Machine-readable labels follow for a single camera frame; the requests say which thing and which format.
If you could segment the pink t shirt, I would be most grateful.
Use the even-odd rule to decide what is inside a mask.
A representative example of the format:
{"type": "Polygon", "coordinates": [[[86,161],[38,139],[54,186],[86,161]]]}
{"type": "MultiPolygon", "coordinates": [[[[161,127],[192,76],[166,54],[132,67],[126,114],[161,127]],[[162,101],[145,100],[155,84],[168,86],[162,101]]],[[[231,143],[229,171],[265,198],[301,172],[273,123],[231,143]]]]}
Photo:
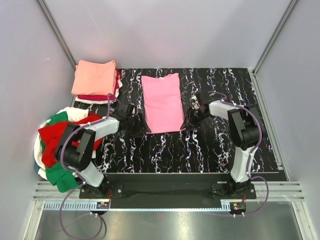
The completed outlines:
{"type": "Polygon", "coordinates": [[[178,73],[141,77],[146,124],[151,134],[179,132],[184,122],[178,73]]]}

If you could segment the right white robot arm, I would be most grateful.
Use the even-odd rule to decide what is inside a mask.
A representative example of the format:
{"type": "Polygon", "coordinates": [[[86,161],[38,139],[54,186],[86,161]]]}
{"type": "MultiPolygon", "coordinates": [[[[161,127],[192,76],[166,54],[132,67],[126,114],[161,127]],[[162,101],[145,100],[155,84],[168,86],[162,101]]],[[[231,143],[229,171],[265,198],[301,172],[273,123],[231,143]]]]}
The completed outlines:
{"type": "Polygon", "coordinates": [[[261,144],[265,129],[254,104],[239,105],[227,102],[224,93],[209,91],[205,95],[197,92],[193,104],[186,111],[181,130],[200,127],[201,121],[209,117],[220,117],[229,123],[229,136],[235,145],[233,166],[228,181],[214,190],[220,196],[228,194],[239,198],[250,187],[251,168],[255,153],[261,144]]]}

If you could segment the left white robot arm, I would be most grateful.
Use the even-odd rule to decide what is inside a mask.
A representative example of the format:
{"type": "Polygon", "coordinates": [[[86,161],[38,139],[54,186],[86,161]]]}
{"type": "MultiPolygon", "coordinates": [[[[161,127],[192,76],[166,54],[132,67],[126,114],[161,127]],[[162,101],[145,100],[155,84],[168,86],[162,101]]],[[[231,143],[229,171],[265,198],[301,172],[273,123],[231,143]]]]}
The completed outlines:
{"type": "Polygon", "coordinates": [[[90,186],[90,192],[97,198],[108,193],[109,182],[93,163],[94,144],[119,131],[138,138],[151,130],[134,104],[122,103],[113,112],[108,110],[106,116],[91,123],[67,124],[55,149],[54,156],[61,166],[90,186]]]}

